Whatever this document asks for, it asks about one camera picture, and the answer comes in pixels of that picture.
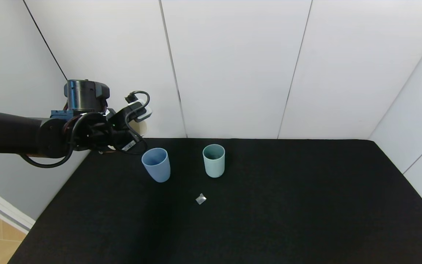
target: black table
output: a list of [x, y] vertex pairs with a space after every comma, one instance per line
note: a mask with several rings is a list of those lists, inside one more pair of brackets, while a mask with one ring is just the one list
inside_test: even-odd
[[[211, 143], [226, 149], [217, 179], [201, 155]], [[10, 263], [422, 264], [422, 199], [374, 142], [149, 146], [169, 152], [169, 181], [140, 157], [90, 153]]]

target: white baseboard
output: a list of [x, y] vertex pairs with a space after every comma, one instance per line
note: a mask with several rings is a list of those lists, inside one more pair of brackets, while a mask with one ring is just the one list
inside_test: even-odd
[[28, 231], [20, 227], [20, 225], [30, 230], [35, 224], [34, 219], [22, 213], [19, 209], [14, 207], [12, 204], [10, 204], [8, 201], [3, 199], [2, 197], [0, 197], [0, 219], [7, 222], [11, 226], [17, 228], [18, 230], [24, 232], [25, 234], [28, 233]]

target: blue cup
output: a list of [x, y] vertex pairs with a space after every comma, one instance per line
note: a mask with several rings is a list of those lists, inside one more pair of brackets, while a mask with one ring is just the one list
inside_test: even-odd
[[165, 182], [170, 178], [169, 154], [163, 148], [152, 148], [142, 155], [142, 165], [156, 182]]
[[217, 178], [224, 173], [226, 151], [221, 145], [212, 144], [203, 149], [204, 169], [209, 177]]

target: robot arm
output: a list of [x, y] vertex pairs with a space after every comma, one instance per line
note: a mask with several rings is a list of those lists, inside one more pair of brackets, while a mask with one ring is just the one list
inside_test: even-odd
[[[151, 116], [147, 92], [131, 92], [129, 103], [119, 112], [107, 108], [110, 89], [100, 82], [68, 80], [64, 86], [67, 105], [52, 110], [50, 118], [19, 117], [0, 113], [0, 153], [19, 154], [25, 161], [41, 168], [53, 168], [66, 162], [73, 151], [106, 151], [113, 148], [125, 154], [142, 154], [146, 141], [129, 122], [141, 122]], [[145, 94], [146, 102], [136, 97]], [[144, 146], [141, 152], [137, 143]], [[39, 164], [30, 157], [61, 158], [54, 164]]]

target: crumpled foil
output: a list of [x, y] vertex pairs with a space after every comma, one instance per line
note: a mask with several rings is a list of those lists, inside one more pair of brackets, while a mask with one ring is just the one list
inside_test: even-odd
[[198, 198], [196, 198], [195, 200], [198, 204], [202, 204], [204, 201], [206, 201], [206, 197], [204, 197], [203, 194], [200, 194], [200, 196], [198, 196]]

